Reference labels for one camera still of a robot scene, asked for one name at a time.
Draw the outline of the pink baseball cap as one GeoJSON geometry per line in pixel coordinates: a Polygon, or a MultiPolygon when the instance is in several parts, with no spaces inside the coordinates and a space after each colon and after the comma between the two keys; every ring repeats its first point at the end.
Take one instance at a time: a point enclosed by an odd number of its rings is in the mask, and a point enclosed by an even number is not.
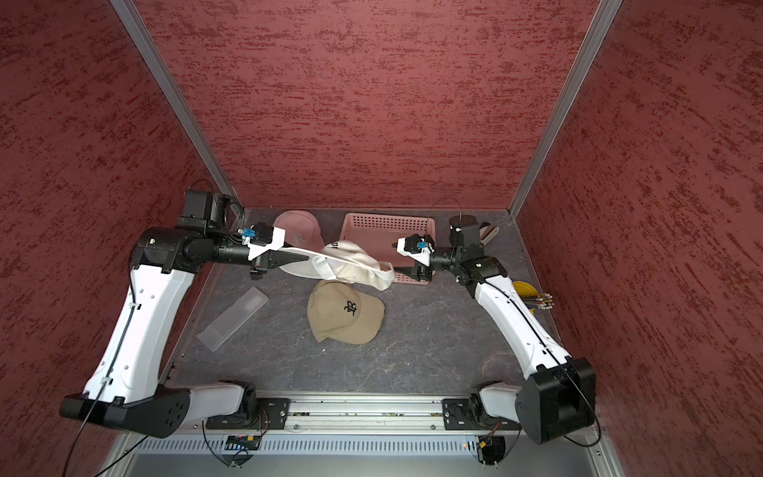
{"type": "Polygon", "coordinates": [[[286,244],[294,248],[321,252],[326,244],[318,220],[309,212],[286,211],[274,220],[273,226],[284,230],[286,244]]]}

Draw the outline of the pink plastic basket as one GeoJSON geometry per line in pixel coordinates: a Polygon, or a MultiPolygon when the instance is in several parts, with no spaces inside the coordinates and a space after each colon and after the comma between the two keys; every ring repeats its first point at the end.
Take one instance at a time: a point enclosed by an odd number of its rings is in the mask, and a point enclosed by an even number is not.
{"type": "Polygon", "coordinates": [[[345,216],[340,240],[353,242],[378,262],[389,262],[395,269],[395,282],[425,285],[399,273],[401,268],[412,268],[414,260],[401,256],[395,247],[398,239],[427,232],[436,238],[435,220],[425,217],[393,216],[349,213],[345,216]]]}

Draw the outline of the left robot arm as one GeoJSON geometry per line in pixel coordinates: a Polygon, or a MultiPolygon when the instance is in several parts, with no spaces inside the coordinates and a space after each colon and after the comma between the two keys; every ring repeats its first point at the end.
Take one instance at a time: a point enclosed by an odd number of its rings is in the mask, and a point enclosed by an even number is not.
{"type": "Polygon", "coordinates": [[[78,394],[65,397],[65,419],[150,437],[212,419],[214,429],[283,429],[288,399],[260,399],[252,384],[229,381],[167,388],[160,365],[179,307],[205,264],[247,266],[254,279],[307,256],[282,229],[258,223],[233,231],[234,198],[190,189],[174,228],[150,228],[129,260],[129,288],[101,363],[78,394]]]}

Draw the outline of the yellow pen cup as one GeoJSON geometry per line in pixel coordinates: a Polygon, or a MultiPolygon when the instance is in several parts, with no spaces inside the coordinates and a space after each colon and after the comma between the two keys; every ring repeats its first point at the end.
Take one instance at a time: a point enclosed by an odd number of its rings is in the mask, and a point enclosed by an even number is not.
{"type": "Polygon", "coordinates": [[[519,294],[522,298],[531,298],[531,297],[537,297],[540,295],[540,292],[528,282],[524,281],[514,281],[513,286],[516,290],[516,292],[519,294]]]}

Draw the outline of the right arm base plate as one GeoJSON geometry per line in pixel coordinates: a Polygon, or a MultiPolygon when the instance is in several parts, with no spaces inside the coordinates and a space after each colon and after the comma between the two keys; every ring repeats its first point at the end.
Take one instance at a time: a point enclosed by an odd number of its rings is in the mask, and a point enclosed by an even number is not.
{"type": "Polygon", "coordinates": [[[478,397],[444,399],[441,405],[446,430],[489,432],[493,429],[520,430],[522,428],[520,423],[510,419],[488,415],[478,397]]]}

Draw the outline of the stapler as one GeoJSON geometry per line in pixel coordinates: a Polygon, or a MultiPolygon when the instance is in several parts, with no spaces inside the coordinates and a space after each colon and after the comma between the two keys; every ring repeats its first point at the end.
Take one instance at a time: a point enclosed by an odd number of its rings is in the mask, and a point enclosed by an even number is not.
{"type": "Polygon", "coordinates": [[[483,246],[485,244],[489,244],[493,238],[496,238],[497,234],[500,232],[499,226],[494,226],[489,223],[484,223],[481,225],[480,228],[480,242],[483,246]]]}

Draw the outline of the beige baseball cap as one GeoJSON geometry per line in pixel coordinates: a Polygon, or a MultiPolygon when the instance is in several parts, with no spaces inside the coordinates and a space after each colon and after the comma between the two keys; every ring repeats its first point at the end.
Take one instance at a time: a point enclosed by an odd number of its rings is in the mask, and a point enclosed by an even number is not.
{"type": "Polygon", "coordinates": [[[339,281],[320,281],[312,290],[307,318],[317,342],[327,339],[365,345],[378,335],[385,304],[376,297],[339,281]]]}

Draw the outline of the pens in cup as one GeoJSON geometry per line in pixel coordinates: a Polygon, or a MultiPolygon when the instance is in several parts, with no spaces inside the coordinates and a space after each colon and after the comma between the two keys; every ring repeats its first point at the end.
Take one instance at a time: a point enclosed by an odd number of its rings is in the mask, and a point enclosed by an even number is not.
{"type": "Polygon", "coordinates": [[[530,310],[551,310],[554,308],[554,297],[549,293],[524,296],[522,300],[530,310]]]}

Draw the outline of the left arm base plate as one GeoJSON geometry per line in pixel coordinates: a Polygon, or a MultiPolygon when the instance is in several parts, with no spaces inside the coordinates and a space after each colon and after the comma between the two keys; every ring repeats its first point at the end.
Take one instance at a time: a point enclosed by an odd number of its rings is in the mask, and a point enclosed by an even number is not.
{"type": "Polygon", "coordinates": [[[230,415],[216,415],[206,419],[207,429],[212,430],[284,430],[290,407],[289,399],[266,397],[257,399],[254,411],[250,413],[243,403],[230,415]]]}

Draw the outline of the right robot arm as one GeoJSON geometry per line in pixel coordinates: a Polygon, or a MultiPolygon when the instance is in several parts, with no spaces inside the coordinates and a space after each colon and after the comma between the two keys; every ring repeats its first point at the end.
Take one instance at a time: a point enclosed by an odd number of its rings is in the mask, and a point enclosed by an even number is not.
{"type": "Polygon", "coordinates": [[[437,272],[452,273],[487,311],[515,354],[525,378],[522,387],[494,383],[480,388],[473,399],[475,419],[518,423],[538,444],[586,427],[600,429],[592,365],[572,357],[540,325],[500,260],[485,252],[475,217],[450,219],[446,248],[429,235],[412,235],[398,240],[395,249],[414,261],[405,273],[412,279],[429,281],[437,272]]]}

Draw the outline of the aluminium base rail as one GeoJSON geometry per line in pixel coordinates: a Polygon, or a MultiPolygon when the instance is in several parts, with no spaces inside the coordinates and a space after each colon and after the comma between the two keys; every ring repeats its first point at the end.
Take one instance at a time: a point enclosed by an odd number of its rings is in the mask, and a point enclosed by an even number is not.
{"type": "Polygon", "coordinates": [[[446,430],[443,421],[444,399],[468,399],[467,395],[392,395],[331,393],[262,393],[259,399],[289,399],[284,430],[268,434],[442,434],[462,432],[487,434],[474,430],[446,430]]]}

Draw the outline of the cream white baseball cap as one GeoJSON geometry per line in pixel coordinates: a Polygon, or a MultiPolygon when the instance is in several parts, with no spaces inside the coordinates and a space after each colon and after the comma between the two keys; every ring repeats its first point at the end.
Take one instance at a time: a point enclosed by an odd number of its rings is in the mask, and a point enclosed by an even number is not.
{"type": "Polygon", "coordinates": [[[307,258],[302,262],[279,267],[297,277],[368,285],[381,291],[387,290],[395,282],[392,264],[379,262],[357,244],[347,240],[327,244],[319,252],[304,248],[290,248],[289,251],[307,258]]]}

